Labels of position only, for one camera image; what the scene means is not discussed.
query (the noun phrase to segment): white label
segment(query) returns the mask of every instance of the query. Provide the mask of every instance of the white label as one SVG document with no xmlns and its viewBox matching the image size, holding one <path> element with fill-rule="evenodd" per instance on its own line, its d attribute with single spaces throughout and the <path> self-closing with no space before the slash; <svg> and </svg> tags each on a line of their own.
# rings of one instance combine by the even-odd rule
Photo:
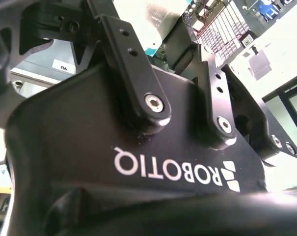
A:
<svg viewBox="0 0 297 236">
<path fill-rule="evenodd" d="M 253 41 L 254 41 L 254 39 L 249 34 L 247 37 L 244 38 L 244 40 L 242 40 L 242 43 L 244 44 L 245 47 L 247 47 Z"/>
<path fill-rule="evenodd" d="M 54 59 L 52 67 L 54 69 L 62 70 L 62 71 L 68 72 L 70 74 L 75 74 L 75 71 L 76 71 L 76 68 L 74 65 L 65 63 L 65 62 L 62 62 L 62 61 L 56 60 L 56 59 Z"/>
<path fill-rule="evenodd" d="M 209 184 L 212 182 L 217 186 L 222 186 L 220 177 L 220 173 L 222 173 L 222 176 L 226 180 L 229 189 L 235 192 L 240 192 L 239 182 L 235 180 L 234 176 L 236 167 L 233 161 L 224 161 L 223 164 L 225 168 L 221 168 L 219 172 L 217 167 L 206 167 L 200 164 L 197 164 L 193 167 L 189 162 L 180 164 L 172 159 L 164 160 L 163 163 L 157 163 L 156 157 L 152 156 L 151 159 L 146 159 L 145 155 L 143 154 L 139 156 L 138 161 L 138 157 L 128 151 L 124 151 L 119 147 L 115 147 L 114 150 L 118 152 L 114 158 L 115 168 L 119 173 L 125 176 L 134 175 L 138 169 L 140 169 L 140 175 L 144 178 L 154 178 L 159 180 L 168 179 L 171 181 L 184 179 L 189 183 L 195 183 L 196 179 L 197 182 L 201 184 Z M 121 166 L 121 160 L 123 158 L 128 158 L 132 161 L 132 167 L 130 169 L 126 170 Z M 146 161 L 149 163 L 148 165 L 152 166 L 152 173 L 146 173 Z M 169 165 L 172 165 L 177 169 L 176 174 L 170 174 L 168 172 Z"/>
</svg>

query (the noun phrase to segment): sticker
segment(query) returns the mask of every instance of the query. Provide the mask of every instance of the sticker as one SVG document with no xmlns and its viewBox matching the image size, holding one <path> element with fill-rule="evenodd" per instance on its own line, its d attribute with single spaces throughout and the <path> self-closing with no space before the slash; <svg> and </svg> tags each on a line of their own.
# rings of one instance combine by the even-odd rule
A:
<svg viewBox="0 0 297 236">
<path fill-rule="evenodd" d="M 52 64 L 54 69 L 62 70 L 70 74 L 75 74 L 76 68 L 74 65 L 54 59 Z"/>
<path fill-rule="evenodd" d="M 245 47 L 247 47 L 251 42 L 253 42 L 254 39 L 252 38 L 252 36 L 249 34 L 247 37 L 245 37 L 243 40 L 242 40 L 242 43 Z"/>
</svg>

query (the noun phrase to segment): robotiq logo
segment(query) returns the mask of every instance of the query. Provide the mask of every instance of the robotiq logo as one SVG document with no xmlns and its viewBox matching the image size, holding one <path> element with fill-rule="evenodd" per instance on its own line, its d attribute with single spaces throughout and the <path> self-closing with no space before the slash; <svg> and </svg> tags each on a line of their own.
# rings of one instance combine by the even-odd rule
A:
<svg viewBox="0 0 297 236">
<path fill-rule="evenodd" d="M 134 175 L 138 169 L 140 169 L 140 174 L 144 178 L 155 178 L 155 179 L 165 179 L 165 177 L 171 181 L 178 181 L 184 178 L 187 182 L 195 183 L 200 182 L 201 184 L 209 184 L 213 182 L 217 186 L 222 186 L 220 173 L 217 167 L 203 166 L 200 164 L 192 166 L 189 162 L 184 162 L 182 164 L 177 163 L 172 159 L 164 160 L 162 166 L 157 165 L 156 157 L 151 157 L 152 162 L 152 173 L 146 172 L 146 157 L 141 154 L 139 160 L 132 153 L 123 151 L 119 147 L 114 148 L 118 153 L 114 158 L 114 166 L 117 171 L 125 176 Z M 132 162 L 132 166 L 125 168 L 121 165 L 121 161 L 127 159 Z M 223 161 L 225 168 L 221 168 L 220 171 L 227 181 L 228 187 L 235 191 L 240 192 L 239 182 L 235 180 L 234 173 L 236 172 L 236 167 L 233 161 Z M 175 174 L 169 169 L 176 169 Z"/>
</svg>

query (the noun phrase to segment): metal frame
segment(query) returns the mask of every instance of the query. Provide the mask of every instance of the metal frame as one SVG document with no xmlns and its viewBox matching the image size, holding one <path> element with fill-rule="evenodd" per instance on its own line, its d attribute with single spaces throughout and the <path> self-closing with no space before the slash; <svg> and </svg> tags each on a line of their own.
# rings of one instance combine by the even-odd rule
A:
<svg viewBox="0 0 297 236">
<path fill-rule="evenodd" d="M 288 85 L 285 85 L 276 90 L 281 102 L 285 106 L 287 112 L 289 113 L 291 119 L 295 123 L 297 127 L 297 111 L 294 108 L 293 104 L 291 103 L 291 98 L 297 96 L 297 79 L 292 80 Z"/>
</svg>

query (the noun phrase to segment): bolt head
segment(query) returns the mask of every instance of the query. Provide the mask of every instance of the bolt head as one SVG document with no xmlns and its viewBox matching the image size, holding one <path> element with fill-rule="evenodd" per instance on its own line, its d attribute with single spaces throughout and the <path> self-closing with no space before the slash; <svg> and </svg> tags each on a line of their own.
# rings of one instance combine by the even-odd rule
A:
<svg viewBox="0 0 297 236">
<path fill-rule="evenodd" d="M 282 148 L 282 144 L 281 141 L 275 136 L 272 135 L 272 142 L 278 147 L 278 148 Z"/>
<path fill-rule="evenodd" d="M 156 95 L 149 94 L 145 97 L 147 106 L 156 113 L 163 111 L 163 102 Z"/>
<path fill-rule="evenodd" d="M 287 149 L 289 150 L 289 152 L 292 155 L 295 155 L 296 154 L 296 150 L 289 143 L 286 143 L 286 146 L 287 146 Z"/>
<path fill-rule="evenodd" d="M 227 134 L 230 134 L 232 132 L 232 127 L 230 122 L 224 118 L 224 117 L 218 117 L 217 118 L 218 124 L 220 126 L 220 128 L 226 132 Z"/>
</svg>

